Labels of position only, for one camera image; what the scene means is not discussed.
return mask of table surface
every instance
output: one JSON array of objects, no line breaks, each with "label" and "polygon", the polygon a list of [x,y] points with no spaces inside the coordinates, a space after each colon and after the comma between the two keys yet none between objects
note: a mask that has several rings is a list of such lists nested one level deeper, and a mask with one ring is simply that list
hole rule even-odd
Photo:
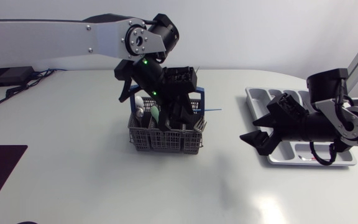
[{"label": "table surface", "polygon": [[206,108],[223,110],[206,112],[196,156],[137,152],[122,86],[113,71],[57,72],[0,105],[0,144],[29,146],[0,191],[0,223],[358,223],[358,164],[271,165],[239,139],[255,130],[246,87],[305,80],[200,70]]}]

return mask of white plastic tray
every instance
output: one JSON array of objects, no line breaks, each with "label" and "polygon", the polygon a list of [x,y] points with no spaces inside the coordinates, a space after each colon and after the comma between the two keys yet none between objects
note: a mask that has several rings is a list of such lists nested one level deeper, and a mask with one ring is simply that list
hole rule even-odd
[{"label": "white plastic tray", "polygon": [[[288,93],[291,95],[300,105],[308,109],[310,113],[315,110],[310,105],[310,96],[308,90],[284,90],[284,89],[273,89],[273,88],[246,88],[247,92],[247,104],[251,110],[254,119],[259,119],[262,116],[269,113],[267,110],[267,104],[277,95],[282,93]],[[266,127],[257,127],[261,131],[266,131],[267,134],[271,134],[273,129]],[[327,143],[315,143],[314,148],[317,154],[323,159],[329,159],[329,151]],[[306,166],[321,166],[316,160],[304,161],[299,156],[305,159],[313,158],[310,152],[308,142],[298,141],[283,141],[276,149],[267,156],[269,163],[281,164],[281,165],[306,165]],[[346,151],[337,154],[336,161],[332,166],[354,166],[357,164],[355,157],[352,152]]]}]

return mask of black cable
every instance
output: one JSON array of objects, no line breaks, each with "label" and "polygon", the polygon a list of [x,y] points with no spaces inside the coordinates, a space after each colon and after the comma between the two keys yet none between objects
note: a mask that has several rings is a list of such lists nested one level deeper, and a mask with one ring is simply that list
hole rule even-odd
[{"label": "black cable", "polygon": [[339,82],[339,95],[336,98],[335,102],[335,114],[338,117],[338,120],[342,123],[346,130],[350,131],[353,129],[353,125],[351,122],[348,122],[343,114],[342,106],[343,106],[343,90],[345,88],[345,79],[341,79]]},{"label": "black cable", "polygon": [[6,94],[5,94],[5,98],[0,100],[0,104],[6,100],[8,100],[9,98],[11,98],[12,96],[16,96],[17,94],[28,90],[29,88],[36,86],[38,83],[41,82],[41,80],[43,80],[44,78],[49,77],[51,74],[53,74],[54,72],[56,72],[57,70],[63,70],[66,71],[64,69],[59,69],[59,68],[53,68],[53,69],[48,69],[45,71],[41,71],[41,72],[35,72],[33,73],[33,77],[31,77],[31,79],[36,80],[31,84],[27,84],[27,85],[23,85],[23,86],[18,86],[18,87],[14,87],[14,88],[10,88],[8,90],[6,90]]},{"label": "black cable", "polygon": [[321,165],[329,166],[333,162],[335,162],[336,151],[334,150],[334,144],[333,143],[329,145],[329,155],[331,156],[329,161],[327,161],[325,159],[322,159],[317,155],[317,152],[314,149],[314,142],[310,142],[310,151],[311,151],[312,155],[314,156],[314,158],[317,160],[317,162],[319,162]]},{"label": "black cable", "polygon": [[145,24],[147,25],[154,25],[154,24],[157,24],[157,21],[146,21],[146,20],[143,20]]},{"label": "black cable", "polygon": [[347,100],[349,101],[349,104],[350,104],[351,106],[354,106],[354,102],[353,102],[353,100],[352,100],[352,98],[351,98],[350,96],[344,95],[343,98],[344,98],[344,99],[347,99]]}]

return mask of dishwasher cutlery basket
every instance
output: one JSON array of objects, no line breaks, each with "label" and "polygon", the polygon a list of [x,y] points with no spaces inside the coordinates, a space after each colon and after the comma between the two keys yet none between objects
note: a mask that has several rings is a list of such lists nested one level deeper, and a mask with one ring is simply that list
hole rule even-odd
[{"label": "dishwasher cutlery basket", "polygon": [[204,88],[197,87],[201,99],[190,99],[191,107],[196,110],[191,117],[190,124],[182,124],[170,121],[170,131],[160,131],[153,119],[150,109],[155,104],[151,97],[142,97],[144,101],[144,116],[142,125],[134,116],[136,110],[135,96],[130,97],[131,116],[129,117],[129,141],[134,144],[138,151],[175,152],[185,154],[197,154],[198,149],[203,147],[203,135],[196,132],[195,123],[204,116]]}]

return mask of gray plastic basket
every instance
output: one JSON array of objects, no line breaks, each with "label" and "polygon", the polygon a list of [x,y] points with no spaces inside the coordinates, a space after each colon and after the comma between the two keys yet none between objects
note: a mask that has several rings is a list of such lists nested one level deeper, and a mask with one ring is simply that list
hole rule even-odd
[{"label": "gray plastic basket", "polygon": [[[138,151],[156,152],[183,152],[185,154],[197,154],[199,148],[203,147],[203,135],[193,130],[194,124],[201,118],[201,113],[195,112],[198,116],[192,116],[191,124],[172,123],[171,131],[160,131],[156,128],[155,120],[151,117],[150,109],[155,101],[150,97],[142,97],[144,101],[145,115],[142,119],[142,127],[131,113],[128,128],[130,142]],[[200,101],[191,99],[193,109],[200,109]]]}]

